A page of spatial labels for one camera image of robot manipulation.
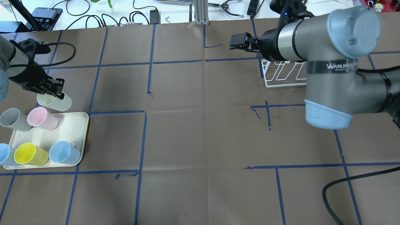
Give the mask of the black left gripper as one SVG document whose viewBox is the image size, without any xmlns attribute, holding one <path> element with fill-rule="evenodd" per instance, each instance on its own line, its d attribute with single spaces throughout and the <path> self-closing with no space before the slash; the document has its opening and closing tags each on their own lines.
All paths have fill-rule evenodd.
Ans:
<svg viewBox="0 0 400 225">
<path fill-rule="evenodd" d="M 41 67 L 11 67 L 9 80 L 22 89 L 37 94 L 48 94 L 60 100 L 64 99 L 64 79 L 53 79 Z"/>
</svg>

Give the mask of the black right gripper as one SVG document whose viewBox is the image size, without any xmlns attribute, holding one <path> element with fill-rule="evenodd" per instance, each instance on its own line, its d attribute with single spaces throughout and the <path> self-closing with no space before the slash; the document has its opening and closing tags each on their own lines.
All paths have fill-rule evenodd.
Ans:
<svg viewBox="0 0 400 225">
<path fill-rule="evenodd" d="M 230 50 L 244 50 L 256 52 L 256 57 L 273 58 L 274 31 L 266 31 L 261 37 L 255 38 L 248 32 L 234 34 L 230 40 Z"/>
</svg>

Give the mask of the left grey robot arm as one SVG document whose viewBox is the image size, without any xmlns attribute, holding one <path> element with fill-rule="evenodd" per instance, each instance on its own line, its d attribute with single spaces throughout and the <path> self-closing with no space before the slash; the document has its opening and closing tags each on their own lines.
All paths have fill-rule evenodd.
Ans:
<svg viewBox="0 0 400 225">
<path fill-rule="evenodd" d="M 9 82 L 14 82 L 23 90 L 40 95 L 50 95 L 63 100 L 64 79 L 54 79 L 46 74 L 44 67 L 34 61 L 37 54 L 47 54 L 55 42 L 26 39 L 21 42 L 1 37 L 1 94 L 4 101 L 9 92 Z"/>
</svg>

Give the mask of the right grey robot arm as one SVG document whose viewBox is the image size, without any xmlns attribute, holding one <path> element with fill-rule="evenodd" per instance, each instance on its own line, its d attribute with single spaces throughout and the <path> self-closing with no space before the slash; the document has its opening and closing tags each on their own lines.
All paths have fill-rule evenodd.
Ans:
<svg viewBox="0 0 400 225">
<path fill-rule="evenodd" d="M 338 9 L 330 14 L 297 20 L 261 37 L 234 34 L 230 46 L 202 47 L 187 32 L 203 28 L 181 25 L 109 28 L 94 61 L 101 60 L 95 91 L 89 93 L 91 112 L 249 106 L 262 97 L 304 100 L 306 121 L 314 127 L 349 127 L 355 114 L 388 113 L 399 124 L 399 68 L 362 70 L 360 57 L 375 47 L 380 34 L 377 13 L 366 7 Z M 257 58 L 205 58 L 206 50 L 246 48 L 256 41 Z M 267 64 L 299 63 L 306 76 L 300 91 L 267 90 L 256 78 L 261 57 Z"/>
</svg>

